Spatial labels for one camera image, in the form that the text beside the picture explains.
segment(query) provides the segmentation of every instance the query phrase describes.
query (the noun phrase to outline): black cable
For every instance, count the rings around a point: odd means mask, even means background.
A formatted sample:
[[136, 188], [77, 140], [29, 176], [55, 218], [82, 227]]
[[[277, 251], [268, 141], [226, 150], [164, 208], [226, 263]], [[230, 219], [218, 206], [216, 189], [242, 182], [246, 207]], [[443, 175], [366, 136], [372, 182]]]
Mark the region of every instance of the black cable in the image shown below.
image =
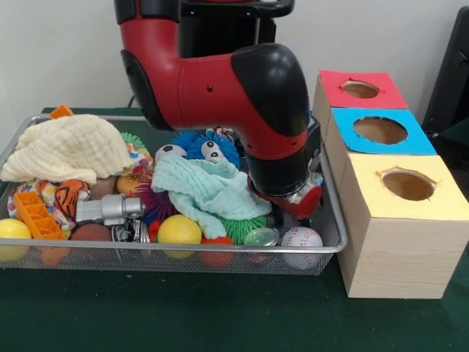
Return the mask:
[[132, 107], [133, 101], [135, 100], [135, 95], [132, 95], [132, 98], [129, 101], [129, 104], [127, 105], [128, 108]]

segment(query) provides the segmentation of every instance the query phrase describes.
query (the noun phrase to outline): tiger plush toy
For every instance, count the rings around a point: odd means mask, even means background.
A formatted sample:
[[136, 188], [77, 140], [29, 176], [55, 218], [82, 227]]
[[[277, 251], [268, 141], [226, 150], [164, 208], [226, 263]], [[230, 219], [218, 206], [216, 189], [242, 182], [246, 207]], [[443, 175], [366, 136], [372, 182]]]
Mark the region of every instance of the tiger plush toy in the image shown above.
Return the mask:
[[91, 194], [88, 183], [80, 180], [69, 180], [57, 187], [55, 194], [56, 208], [63, 214], [74, 219], [76, 216], [76, 203], [87, 200]]

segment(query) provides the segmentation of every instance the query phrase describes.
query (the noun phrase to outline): yellow box top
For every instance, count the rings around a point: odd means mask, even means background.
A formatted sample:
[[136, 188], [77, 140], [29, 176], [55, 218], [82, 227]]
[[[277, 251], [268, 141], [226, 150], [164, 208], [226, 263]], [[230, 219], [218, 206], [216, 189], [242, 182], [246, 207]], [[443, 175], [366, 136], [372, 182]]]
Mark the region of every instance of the yellow box top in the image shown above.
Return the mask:
[[469, 203], [440, 156], [353, 153], [350, 162], [372, 217], [469, 221]]

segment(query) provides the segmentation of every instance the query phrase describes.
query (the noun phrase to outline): metal basket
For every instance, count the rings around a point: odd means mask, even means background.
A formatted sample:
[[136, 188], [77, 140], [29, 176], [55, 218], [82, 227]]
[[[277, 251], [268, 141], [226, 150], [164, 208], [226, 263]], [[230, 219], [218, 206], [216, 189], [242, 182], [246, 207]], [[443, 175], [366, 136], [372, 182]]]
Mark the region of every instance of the metal basket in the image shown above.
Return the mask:
[[[178, 132], [153, 130], [143, 117], [106, 116], [102, 118], [108, 120], [121, 132], [139, 136], [153, 155], [159, 147], [168, 144], [178, 134]], [[25, 121], [7, 149], [1, 154], [0, 166], [13, 152], [18, 138], [26, 128], [47, 119], [48, 117], [43, 115], [31, 117]], [[344, 218], [324, 148], [320, 157], [320, 167], [324, 174], [325, 190], [321, 206], [311, 216], [311, 225], [321, 235], [324, 247], [171, 245], [3, 238], [0, 239], [0, 249], [5, 249], [3, 246], [11, 246], [11, 250], [15, 249], [14, 246], [27, 246], [29, 250], [21, 259], [0, 263], [0, 266], [33, 269], [319, 275], [333, 254], [340, 252], [347, 245]], [[1, 219], [8, 217], [8, 195], [16, 186], [14, 183], [2, 183], [0, 187]], [[286, 219], [279, 229], [281, 235], [295, 225], [294, 219]], [[181, 254], [188, 252], [192, 253], [189, 258], [178, 259], [184, 257]], [[294, 267], [287, 265], [286, 258], [289, 263], [292, 261], [295, 263]]]

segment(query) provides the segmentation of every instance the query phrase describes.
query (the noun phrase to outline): orange plastic block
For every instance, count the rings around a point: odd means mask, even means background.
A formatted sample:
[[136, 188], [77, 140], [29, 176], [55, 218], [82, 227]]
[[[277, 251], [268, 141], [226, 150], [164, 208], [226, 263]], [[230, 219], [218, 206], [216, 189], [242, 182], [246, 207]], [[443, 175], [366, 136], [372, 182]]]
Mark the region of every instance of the orange plastic block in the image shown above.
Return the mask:
[[36, 192], [15, 194], [18, 218], [36, 240], [65, 240], [66, 237]]
[[73, 116], [74, 113], [68, 106], [65, 104], [59, 106], [57, 109], [52, 111], [49, 116], [51, 117], [52, 120], [59, 119], [60, 117], [64, 116]]

